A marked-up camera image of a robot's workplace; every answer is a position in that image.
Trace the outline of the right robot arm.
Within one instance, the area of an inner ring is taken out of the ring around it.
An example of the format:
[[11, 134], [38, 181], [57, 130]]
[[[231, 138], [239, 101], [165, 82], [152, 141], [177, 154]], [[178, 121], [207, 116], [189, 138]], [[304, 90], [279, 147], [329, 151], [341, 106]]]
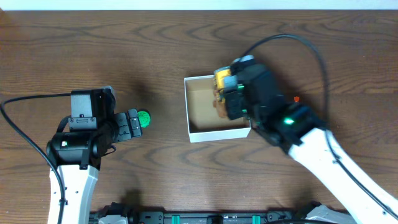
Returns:
[[247, 118], [271, 145], [307, 168], [357, 223], [397, 223], [397, 199], [370, 178], [343, 150], [326, 122], [277, 91], [220, 91], [228, 118]]

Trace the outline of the brown plush bear toy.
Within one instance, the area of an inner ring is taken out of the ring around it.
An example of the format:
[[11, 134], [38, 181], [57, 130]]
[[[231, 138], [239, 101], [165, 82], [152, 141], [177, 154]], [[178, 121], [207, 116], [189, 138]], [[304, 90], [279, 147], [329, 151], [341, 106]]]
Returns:
[[213, 90], [213, 96], [214, 96], [213, 107], [216, 109], [218, 116], [220, 118], [227, 118], [228, 113], [226, 111], [225, 104], [218, 99], [219, 97], [218, 90]]

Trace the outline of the yellow grey toy truck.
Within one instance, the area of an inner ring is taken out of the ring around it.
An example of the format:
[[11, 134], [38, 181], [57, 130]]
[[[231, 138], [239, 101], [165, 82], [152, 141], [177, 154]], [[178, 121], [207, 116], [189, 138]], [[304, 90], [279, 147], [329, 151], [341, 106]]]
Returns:
[[234, 72], [241, 67], [254, 64], [255, 59], [252, 55], [237, 58], [230, 65], [221, 67], [214, 71], [215, 97], [218, 102], [225, 102], [225, 94], [238, 88], [238, 81]]

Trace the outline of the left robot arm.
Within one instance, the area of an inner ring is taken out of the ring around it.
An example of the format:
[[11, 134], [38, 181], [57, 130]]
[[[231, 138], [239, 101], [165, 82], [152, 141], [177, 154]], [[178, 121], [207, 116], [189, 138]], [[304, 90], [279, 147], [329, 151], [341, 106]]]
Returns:
[[101, 158], [114, 144], [142, 135], [138, 111], [100, 116], [76, 114], [67, 119], [69, 132], [58, 130], [47, 144], [55, 164], [50, 173], [48, 223], [88, 223]]

